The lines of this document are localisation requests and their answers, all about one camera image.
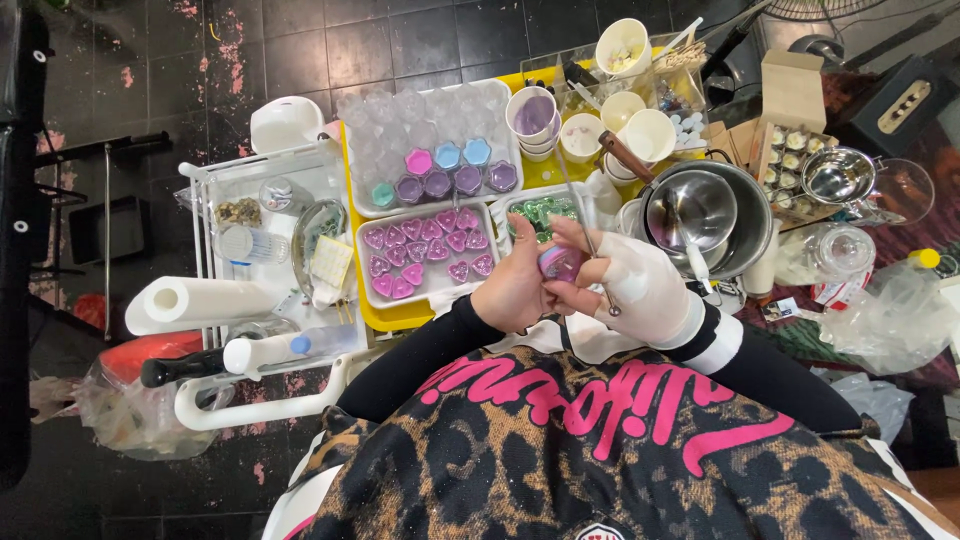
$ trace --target black handle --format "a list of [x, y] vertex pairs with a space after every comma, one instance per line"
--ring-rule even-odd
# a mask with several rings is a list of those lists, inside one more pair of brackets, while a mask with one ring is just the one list
[[140, 382], [146, 388], [160, 388], [174, 380], [198, 379], [224, 371], [224, 348], [220, 347], [175, 359], [150, 358], [140, 366]]

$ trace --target white paper cup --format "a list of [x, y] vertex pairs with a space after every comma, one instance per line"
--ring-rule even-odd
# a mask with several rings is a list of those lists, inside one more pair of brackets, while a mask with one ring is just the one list
[[636, 181], [636, 175], [612, 154], [606, 154], [603, 157], [603, 168], [605, 174], [613, 185], [630, 185]]
[[606, 128], [600, 118], [581, 112], [566, 119], [560, 129], [560, 148], [564, 158], [571, 163], [586, 163], [600, 152], [597, 137]]
[[523, 148], [524, 150], [526, 150], [531, 154], [542, 154], [547, 150], [552, 150], [553, 147], [557, 144], [557, 139], [560, 138], [560, 124], [561, 124], [560, 112], [557, 111], [557, 113], [553, 117], [552, 136], [550, 136], [550, 138], [546, 142], [542, 142], [540, 144], [527, 144], [521, 140], [520, 148]]
[[550, 120], [550, 123], [547, 124], [545, 128], [543, 128], [542, 130], [540, 130], [535, 134], [524, 135], [524, 134], [518, 133], [516, 128], [514, 127], [514, 119], [516, 118], [516, 114], [520, 111], [523, 105], [530, 100], [530, 98], [536, 97], [536, 96], [544, 96], [544, 97], [550, 98], [550, 102], [553, 103], [553, 109], [554, 110], [557, 109], [557, 100], [553, 97], [553, 94], [548, 92], [545, 88], [541, 88], [539, 86], [527, 86], [526, 88], [523, 88], [521, 91], [514, 94], [513, 97], [510, 98], [510, 101], [507, 103], [507, 111], [506, 111], [507, 127], [510, 128], [510, 131], [514, 132], [514, 135], [516, 135], [516, 138], [518, 138], [521, 142], [525, 142], [527, 144], [543, 144], [543, 142], [550, 140], [550, 136], [553, 134], [554, 124], [558, 121], [558, 118], [559, 118], [559, 115], [555, 114], [553, 119]]
[[616, 136], [640, 160], [652, 167], [673, 154], [677, 132], [670, 117], [656, 109], [640, 110], [631, 116]]
[[551, 146], [550, 148], [548, 148], [545, 152], [541, 152], [541, 153], [539, 153], [539, 154], [534, 154], [534, 153], [532, 153], [532, 152], [527, 152], [527, 151], [524, 150], [523, 147], [521, 146], [521, 147], [520, 147], [520, 154], [523, 154], [523, 156], [524, 156], [525, 158], [527, 158], [529, 161], [532, 161], [532, 162], [534, 162], [534, 163], [540, 163], [541, 161], [547, 161], [547, 159], [548, 159], [550, 156], [553, 156], [553, 146]]
[[[613, 53], [634, 47], [642, 47], [639, 59], [620, 71], [614, 71], [610, 65]], [[600, 36], [594, 55], [597, 66], [611, 77], [622, 79], [643, 73], [650, 67], [653, 59], [647, 28], [636, 19], [620, 19], [614, 22]]]
[[643, 98], [633, 92], [616, 92], [607, 98], [600, 108], [600, 119], [607, 129], [617, 133], [622, 130], [630, 118], [647, 108]]

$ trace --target blue bottle cap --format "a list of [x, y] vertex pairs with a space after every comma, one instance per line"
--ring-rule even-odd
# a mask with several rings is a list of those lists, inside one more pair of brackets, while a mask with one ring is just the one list
[[298, 335], [290, 341], [290, 350], [298, 355], [306, 355], [310, 350], [310, 338]]

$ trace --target black sleeve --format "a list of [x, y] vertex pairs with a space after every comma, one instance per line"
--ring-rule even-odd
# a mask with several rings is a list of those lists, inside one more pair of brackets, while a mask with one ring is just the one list
[[469, 295], [462, 296], [448, 313], [427, 322], [361, 371], [337, 406], [350, 416], [382, 424], [435, 371], [504, 335], [480, 319]]
[[814, 432], [861, 427], [853, 407], [826, 382], [709, 304], [697, 335], [677, 349], [661, 352]]

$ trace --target metal rod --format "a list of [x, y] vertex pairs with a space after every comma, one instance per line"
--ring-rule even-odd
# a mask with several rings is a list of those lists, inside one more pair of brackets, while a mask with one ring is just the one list
[[104, 145], [104, 341], [110, 341], [110, 145]]
[[[577, 215], [580, 216], [580, 219], [584, 218], [584, 209], [580, 208], [580, 205], [577, 203], [577, 194], [573, 190], [573, 184], [570, 182], [570, 175], [566, 172], [566, 162], [564, 161], [564, 156], [560, 153], [560, 145], [555, 144], [553, 147], [553, 155], [557, 159], [557, 163], [560, 164], [560, 172], [564, 175], [564, 182], [566, 183], [566, 189], [570, 192], [570, 199], [573, 201], [573, 204], [577, 207]], [[597, 258], [597, 249], [593, 245], [593, 239], [590, 238], [590, 233], [587, 231], [587, 226], [581, 224], [581, 229], [584, 230], [584, 238], [587, 239], [587, 245], [590, 248], [590, 256], [592, 258]], [[613, 296], [610, 294], [610, 291], [607, 290], [607, 287], [603, 288], [603, 292], [607, 295], [607, 302], [610, 304], [610, 308], [607, 309], [607, 313], [610, 314], [610, 317], [619, 317], [620, 308], [616, 306], [613, 302]]]

